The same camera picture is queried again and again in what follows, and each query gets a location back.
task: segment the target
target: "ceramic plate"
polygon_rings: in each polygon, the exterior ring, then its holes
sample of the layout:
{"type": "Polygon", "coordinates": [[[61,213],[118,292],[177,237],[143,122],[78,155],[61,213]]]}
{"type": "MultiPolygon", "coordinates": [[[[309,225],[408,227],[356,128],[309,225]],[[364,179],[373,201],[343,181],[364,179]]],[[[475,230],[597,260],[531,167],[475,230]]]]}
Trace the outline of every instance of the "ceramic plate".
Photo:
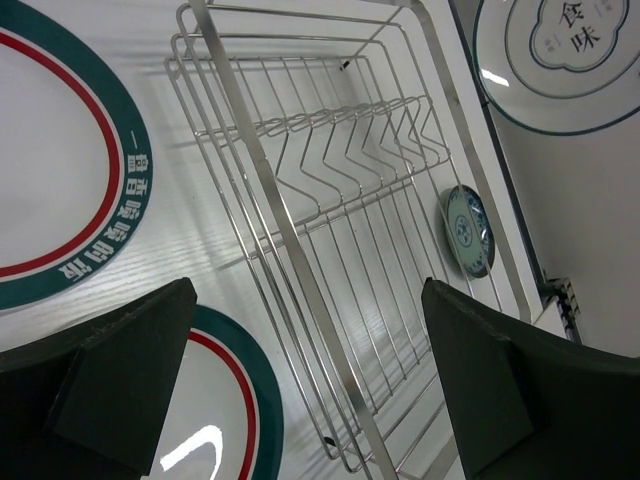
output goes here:
{"type": "Polygon", "coordinates": [[[283,432],[278,383],[260,346],[198,305],[149,478],[274,480],[283,432]]]}
{"type": "Polygon", "coordinates": [[[451,229],[451,236],[447,235],[447,239],[451,249],[457,250],[469,275],[476,278],[488,275],[486,264],[488,262],[489,268],[493,267],[496,246],[482,200],[473,189],[463,185],[449,192],[446,205],[451,229]]]}
{"type": "Polygon", "coordinates": [[[131,238],[151,192],[147,131],[84,43],[0,2],[0,309],[94,274],[131,238]]]}
{"type": "Polygon", "coordinates": [[[640,109],[640,2],[484,0],[474,61],[493,104],[519,125],[575,135],[640,109]]]}

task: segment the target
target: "small blue plate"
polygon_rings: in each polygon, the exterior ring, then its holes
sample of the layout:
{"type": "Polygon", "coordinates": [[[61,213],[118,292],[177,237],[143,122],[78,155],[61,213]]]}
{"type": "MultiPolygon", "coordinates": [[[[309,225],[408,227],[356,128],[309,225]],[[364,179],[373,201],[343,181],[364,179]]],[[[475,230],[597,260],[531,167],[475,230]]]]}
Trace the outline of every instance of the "small blue plate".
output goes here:
{"type": "Polygon", "coordinates": [[[475,278],[489,274],[493,267],[496,244],[489,219],[478,194],[466,185],[451,189],[446,202],[449,247],[458,256],[467,273],[475,278]]]}

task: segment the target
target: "white wall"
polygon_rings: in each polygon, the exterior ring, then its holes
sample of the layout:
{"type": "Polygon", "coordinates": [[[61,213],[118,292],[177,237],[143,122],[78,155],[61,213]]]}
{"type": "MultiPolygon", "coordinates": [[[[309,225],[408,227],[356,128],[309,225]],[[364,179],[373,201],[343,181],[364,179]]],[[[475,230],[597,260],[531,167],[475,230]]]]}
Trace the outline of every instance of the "white wall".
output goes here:
{"type": "Polygon", "coordinates": [[[585,343],[640,356],[640,115],[550,137],[494,113],[541,263],[571,278],[585,343]]]}

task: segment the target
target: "wire rack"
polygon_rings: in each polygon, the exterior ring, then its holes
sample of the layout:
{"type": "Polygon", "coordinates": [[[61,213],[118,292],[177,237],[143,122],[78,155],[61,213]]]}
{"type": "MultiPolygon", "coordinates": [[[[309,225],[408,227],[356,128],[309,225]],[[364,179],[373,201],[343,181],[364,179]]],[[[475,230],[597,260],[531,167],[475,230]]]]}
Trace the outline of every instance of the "wire rack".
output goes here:
{"type": "Polygon", "coordinates": [[[406,467],[446,417],[424,280],[474,296],[483,285],[502,302],[487,259],[472,285],[446,247],[442,200],[461,179],[399,11],[378,21],[194,0],[165,66],[318,445],[348,472],[415,480],[430,465],[406,467]],[[274,18],[288,30],[274,33],[274,18]]]}

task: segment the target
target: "red ring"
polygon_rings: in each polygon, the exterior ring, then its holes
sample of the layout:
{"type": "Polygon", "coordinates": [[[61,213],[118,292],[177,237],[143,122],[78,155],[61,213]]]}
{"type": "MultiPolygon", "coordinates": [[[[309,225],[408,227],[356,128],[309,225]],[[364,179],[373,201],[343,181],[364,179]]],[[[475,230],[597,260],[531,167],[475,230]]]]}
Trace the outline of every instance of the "red ring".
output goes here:
{"type": "Polygon", "coordinates": [[[104,136],[107,144],[107,155],[109,159],[109,181],[107,183],[107,192],[100,204],[100,208],[93,216],[91,221],[82,229],[78,235],[73,237],[67,243],[55,250],[42,255],[41,257],[34,258],[32,260],[18,263],[16,265],[9,265],[7,267],[0,267],[0,278],[9,277],[12,275],[18,275],[21,273],[35,270],[37,268],[48,265],[56,260],[68,255],[75,249],[80,247],[86,242],[91,235],[102,225],[107,218],[113,203],[115,202],[116,195],[118,193],[118,183],[120,180],[120,156],[118,155],[118,143],[116,137],[109,125],[107,117],[102,112],[102,109],[98,103],[93,99],[91,94],[78,82],[71,74],[69,74],[63,67],[55,63],[49,57],[39,52],[38,50],[30,47],[29,45],[21,42],[20,40],[10,37],[4,33],[0,33],[0,44],[6,45],[14,50],[30,57],[38,62],[40,65],[48,69],[51,73],[56,75],[60,80],[66,83],[71,90],[75,92],[78,97],[84,102],[89,111],[93,114],[102,135],[104,136]]]}
{"type": "Polygon", "coordinates": [[[249,480],[249,472],[251,471],[251,465],[253,463],[253,457],[256,449],[257,432],[256,407],[253,403],[253,395],[251,395],[251,387],[249,386],[249,382],[247,381],[247,378],[245,377],[240,365],[238,365],[236,359],[229,355],[229,352],[227,352],[216,342],[194,331],[191,331],[191,333],[189,334],[189,340],[193,340],[194,342],[198,342],[199,344],[204,345],[213,353],[218,355],[233,372],[233,375],[236,377],[236,381],[240,385],[240,390],[242,390],[242,396],[244,397],[244,403],[247,407],[248,435],[247,445],[245,447],[244,453],[244,460],[242,461],[242,468],[240,469],[238,480],[249,480]]]}

